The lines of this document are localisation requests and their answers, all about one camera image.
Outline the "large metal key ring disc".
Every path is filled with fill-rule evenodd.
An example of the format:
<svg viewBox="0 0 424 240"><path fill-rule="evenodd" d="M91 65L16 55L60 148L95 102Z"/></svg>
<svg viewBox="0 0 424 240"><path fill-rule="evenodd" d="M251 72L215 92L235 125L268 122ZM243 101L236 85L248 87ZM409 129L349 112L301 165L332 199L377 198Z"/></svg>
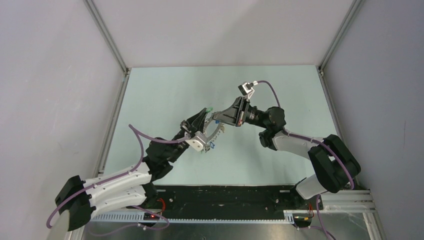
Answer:
<svg viewBox="0 0 424 240"><path fill-rule="evenodd" d="M223 134L225 131L225 126L222 122L217 120L213 120L212 116L206 118L204 123L203 134L207 137L207 144L205 151L201 151L201 153L207 153L210 150L214 150L216 148L216 141L220 134ZM210 142L215 144L215 148L210 147Z"/></svg>

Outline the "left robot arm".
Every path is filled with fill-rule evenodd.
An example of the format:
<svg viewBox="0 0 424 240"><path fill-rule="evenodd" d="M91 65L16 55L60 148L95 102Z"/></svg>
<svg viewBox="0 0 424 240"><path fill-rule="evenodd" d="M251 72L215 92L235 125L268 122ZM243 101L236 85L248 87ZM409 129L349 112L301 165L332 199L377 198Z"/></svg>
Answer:
<svg viewBox="0 0 424 240"><path fill-rule="evenodd" d="M162 179L173 163L190 147L202 151L207 143L204 125L207 108L183 120L179 132L171 139L151 137L136 129L141 150L139 161L132 166L97 178L81 179L79 175L67 180L55 198L52 215L69 213L68 232L77 230L91 219L115 209L140 206L153 208L158 202L154 181Z"/></svg>

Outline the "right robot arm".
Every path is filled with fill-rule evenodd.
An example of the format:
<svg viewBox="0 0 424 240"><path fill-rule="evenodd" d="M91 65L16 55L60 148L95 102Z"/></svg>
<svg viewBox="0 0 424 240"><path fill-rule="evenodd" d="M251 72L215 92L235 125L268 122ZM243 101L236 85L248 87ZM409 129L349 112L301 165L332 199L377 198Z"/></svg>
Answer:
<svg viewBox="0 0 424 240"><path fill-rule="evenodd" d="M346 185L354 189L354 178L361 167L337 135L310 137L285 128L285 111L278 106L266 111L251 106L244 97L238 97L227 109L216 112L212 118L223 124L240 127L250 124L264 130L258 134L261 145L273 151L283 151L310 160L314 174L298 182L291 190L290 202L297 209L305 208L311 198L322 193L338 193Z"/></svg>

